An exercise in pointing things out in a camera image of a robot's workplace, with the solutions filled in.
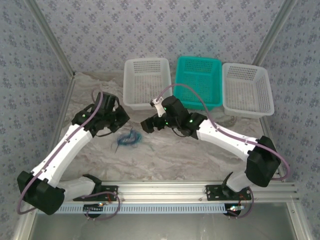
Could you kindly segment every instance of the patterned wallpaper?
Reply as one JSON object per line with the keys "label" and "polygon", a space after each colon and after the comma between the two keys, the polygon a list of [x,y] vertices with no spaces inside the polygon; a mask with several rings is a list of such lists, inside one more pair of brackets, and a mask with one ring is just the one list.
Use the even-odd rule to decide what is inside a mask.
{"label": "patterned wallpaper", "polygon": [[250,64],[283,0],[37,0],[72,68],[181,55]]}
{"label": "patterned wallpaper", "polygon": [[320,239],[320,2],[300,0],[267,54],[275,113],[268,118]]}
{"label": "patterned wallpaper", "polygon": [[0,1],[0,239],[18,219],[17,176],[46,156],[69,77],[23,0]]}

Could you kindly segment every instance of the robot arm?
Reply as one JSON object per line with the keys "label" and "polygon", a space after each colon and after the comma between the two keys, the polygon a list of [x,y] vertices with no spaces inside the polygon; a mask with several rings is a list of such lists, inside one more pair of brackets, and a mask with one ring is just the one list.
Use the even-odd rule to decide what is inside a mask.
{"label": "robot arm", "polygon": [[267,187],[274,173],[280,165],[280,159],[267,150],[246,144],[246,141],[257,142],[268,148],[276,150],[272,141],[263,136],[260,139],[248,137],[217,124],[217,128],[224,132],[243,138],[245,142],[238,141],[216,130],[206,116],[197,112],[189,113],[175,96],[166,99],[162,97],[150,103],[157,110],[157,114],[141,122],[143,130],[152,133],[154,128],[158,130],[164,127],[175,128],[186,137],[206,141],[228,150],[246,162],[246,169],[239,172],[231,172],[223,181],[223,194],[231,196],[251,185]]}
{"label": "robot arm", "polygon": [[[100,97],[102,97],[102,101],[97,110]],[[91,120],[81,126],[94,114],[94,111],[96,114]],[[72,125],[52,152],[31,172],[23,171],[20,173],[17,182],[21,193],[28,183],[36,178],[26,191],[23,200],[51,215],[59,209],[64,201],[99,192],[101,181],[91,175],[84,175],[78,179],[64,182],[60,182],[60,179],[78,152],[100,130],[107,127],[110,129],[110,133],[115,133],[129,119],[115,95],[103,92],[103,96],[101,96],[99,93],[95,104],[90,104],[75,115],[71,121]]]}

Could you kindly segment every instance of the blue rope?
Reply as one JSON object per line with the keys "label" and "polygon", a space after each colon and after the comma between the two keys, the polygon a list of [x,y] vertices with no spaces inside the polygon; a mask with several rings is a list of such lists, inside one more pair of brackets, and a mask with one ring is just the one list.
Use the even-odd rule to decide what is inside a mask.
{"label": "blue rope", "polygon": [[121,134],[116,139],[117,147],[115,151],[118,150],[119,146],[134,146],[137,143],[141,142],[141,139],[142,139],[141,133],[131,128],[129,134],[126,134],[126,133]]}

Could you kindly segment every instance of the purple cable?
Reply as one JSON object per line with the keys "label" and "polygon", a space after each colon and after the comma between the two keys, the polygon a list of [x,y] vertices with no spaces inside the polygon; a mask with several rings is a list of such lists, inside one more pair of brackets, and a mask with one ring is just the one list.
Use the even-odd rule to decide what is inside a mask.
{"label": "purple cable", "polygon": [[227,211],[229,214],[234,215],[234,218],[243,219],[243,218],[245,218],[246,216],[248,216],[248,215],[251,213],[252,209],[254,208],[254,203],[255,203],[254,193],[252,192],[251,187],[248,187],[248,189],[249,189],[249,191],[250,191],[251,198],[252,198],[251,206],[250,206],[249,210],[248,210],[245,214],[243,214],[243,215],[241,215],[241,216],[237,216],[237,215],[236,215],[235,213],[233,213],[232,211]]}
{"label": "purple cable", "polygon": [[108,219],[113,218],[113,217],[114,217],[115,215],[117,215],[117,213],[120,211],[120,207],[121,207],[120,198],[118,197],[117,194],[115,194],[115,193],[112,192],[112,191],[103,191],[103,192],[99,192],[99,193],[95,193],[95,194],[91,194],[91,195],[82,196],[82,198],[85,199],[85,198],[90,198],[90,197],[99,196],[99,195],[102,195],[102,194],[111,194],[111,195],[115,196],[115,198],[116,198],[116,200],[117,200],[117,202],[118,202],[118,207],[116,208],[116,210],[115,210],[115,212],[114,212],[113,214],[111,214],[111,215],[109,215],[109,216],[106,216],[106,217],[99,217],[99,218],[91,218],[91,217],[89,217],[89,212],[90,212],[90,209],[91,209],[91,208],[89,208],[89,209],[86,211],[86,213],[85,213],[85,215],[86,215],[86,217],[87,217],[88,219],[95,220],[95,221],[96,221],[96,220],[97,220],[97,221],[108,220]]}
{"label": "purple cable", "polygon": [[168,89],[170,89],[170,88],[172,88],[172,87],[174,87],[174,86],[182,86],[182,87],[185,87],[185,88],[189,89],[191,92],[194,93],[194,95],[195,95],[195,96],[199,99],[199,101],[202,103],[202,105],[203,105],[203,107],[204,107],[204,110],[205,110],[205,112],[206,112],[206,114],[207,114],[207,117],[208,117],[208,119],[210,120],[212,126],[213,126],[217,131],[219,131],[220,133],[226,135],[226,136],[229,137],[229,138],[232,138],[232,139],[238,140],[238,141],[240,141],[240,142],[243,142],[243,143],[246,143],[246,144],[251,144],[251,145],[257,146],[257,147],[259,147],[259,148],[262,148],[262,149],[264,149],[264,150],[267,150],[268,152],[272,153],[272,154],[275,155],[277,158],[279,158],[279,159],[281,160],[281,162],[285,165],[286,173],[285,173],[285,175],[282,176],[282,177],[277,177],[277,178],[274,178],[274,177],[273,177],[273,178],[271,178],[272,180],[280,181],[280,180],[286,179],[286,178],[289,176],[289,174],[290,174],[290,166],[289,166],[289,164],[287,163],[287,161],[286,161],[279,153],[277,153],[276,151],[274,151],[273,149],[271,149],[271,148],[269,148],[269,147],[267,147],[267,146],[264,146],[264,145],[262,145],[262,144],[259,144],[259,143],[257,143],[257,142],[254,142],[254,141],[246,141],[246,140],[243,139],[243,138],[234,136],[234,135],[232,135],[232,134],[230,134],[230,133],[227,133],[227,132],[221,130],[220,128],[218,128],[218,127],[217,127],[217,124],[215,123],[213,117],[211,116],[211,114],[210,114],[210,112],[209,112],[209,110],[208,110],[205,102],[204,102],[204,101],[202,100],[202,98],[196,93],[196,91],[193,90],[193,89],[192,89],[191,87],[189,87],[188,85],[185,85],[185,84],[182,84],[182,83],[174,83],[174,84],[171,84],[171,85],[167,86],[167,87],[159,94],[159,96],[156,98],[156,101],[158,101],[158,100],[162,97],[162,95],[163,95]]}
{"label": "purple cable", "polygon": [[[42,170],[45,170],[46,167],[48,167],[48,165],[52,162],[52,160],[55,158],[55,156],[57,156],[57,154],[61,151],[61,149],[67,144],[67,142],[81,129],[83,128],[88,122],[91,121],[91,119],[97,114],[101,104],[102,104],[102,96],[103,96],[103,91],[100,90],[100,99],[99,99],[99,103],[97,105],[97,107],[95,108],[95,110],[93,111],[93,113],[91,114],[91,116],[84,122],[82,123],[76,130],[74,130],[66,139],[65,141],[58,147],[58,149],[52,154],[52,156],[49,158],[49,160],[44,164]],[[19,215],[22,215],[22,214],[27,214],[33,210],[35,210],[36,208],[33,207],[29,210],[26,210],[26,211],[21,211],[21,203],[24,199],[24,196],[26,195],[26,192],[28,191],[28,189],[30,188],[30,186],[34,183],[34,181],[42,174],[42,170],[39,171],[31,180],[30,182],[25,186],[25,188],[23,189],[20,197],[19,197],[19,200],[18,200],[18,204],[16,206],[16,212],[19,214]]]}

